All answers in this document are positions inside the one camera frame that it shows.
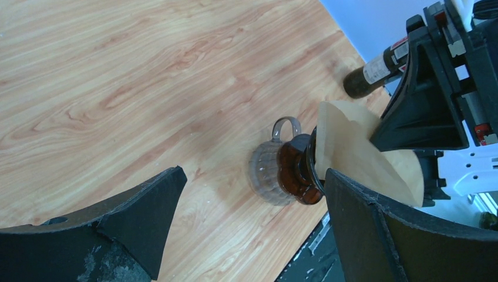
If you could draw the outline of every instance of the red label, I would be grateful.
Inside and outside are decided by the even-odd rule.
[[[484,136],[486,136],[490,131],[491,128],[489,127],[489,124],[483,123],[482,125],[478,125],[474,127],[474,131],[476,132],[477,139],[479,140],[479,143],[481,143],[482,146],[486,146],[486,140],[484,139]]]
[[[408,41],[408,36],[404,37],[403,39],[401,39],[400,41],[394,43],[392,46],[391,46],[391,50],[393,49],[396,49],[396,47],[398,47],[399,45],[405,43],[406,41]]]

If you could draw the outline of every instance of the wood grain surface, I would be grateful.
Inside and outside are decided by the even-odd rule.
[[[159,280],[272,281],[326,205],[259,199],[250,153],[281,116],[311,132],[361,64],[316,0],[3,0],[0,227],[180,165]]]

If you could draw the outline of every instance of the mug handle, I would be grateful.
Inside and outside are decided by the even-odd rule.
[[[297,120],[295,117],[292,116],[284,116],[281,117],[275,122],[275,125],[273,126],[273,131],[271,134],[271,140],[273,142],[280,142],[280,131],[282,131],[282,125],[286,121],[291,122],[292,125],[292,136],[296,137],[297,135],[301,134],[301,123],[299,120]]]

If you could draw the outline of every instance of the amber glass jug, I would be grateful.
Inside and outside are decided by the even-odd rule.
[[[282,125],[289,121],[293,138],[280,139]],[[253,190],[265,201],[285,206],[294,200],[316,204],[322,199],[323,186],[315,171],[316,128],[311,135],[301,133],[294,117],[282,117],[273,126],[270,141],[259,145],[249,161]]]

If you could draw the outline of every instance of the white robot part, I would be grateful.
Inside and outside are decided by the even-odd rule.
[[[469,32],[472,30],[472,10],[474,8],[474,0],[452,0],[460,18],[462,19],[463,28]]]
[[[467,124],[463,128],[472,139]],[[445,150],[438,158],[439,178],[446,179],[443,191],[449,196],[466,196],[498,190],[498,144]]]

